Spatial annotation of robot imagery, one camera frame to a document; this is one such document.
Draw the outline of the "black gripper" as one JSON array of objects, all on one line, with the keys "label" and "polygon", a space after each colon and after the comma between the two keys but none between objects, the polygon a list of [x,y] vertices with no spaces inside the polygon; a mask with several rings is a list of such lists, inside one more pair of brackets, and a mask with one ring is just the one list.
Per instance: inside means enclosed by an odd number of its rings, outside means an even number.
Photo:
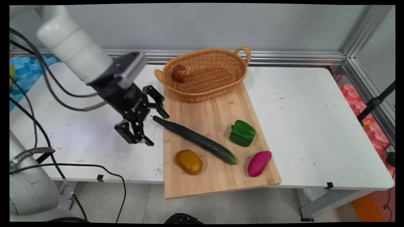
[{"label": "black gripper", "polygon": [[164,96],[153,86],[144,86],[140,89],[133,81],[127,88],[122,88],[118,83],[124,79],[119,72],[119,70],[107,70],[87,85],[123,117],[114,129],[127,143],[153,146],[154,142],[145,135],[143,121],[150,113],[149,109],[155,109],[163,119],[170,118],[163,107]]}]

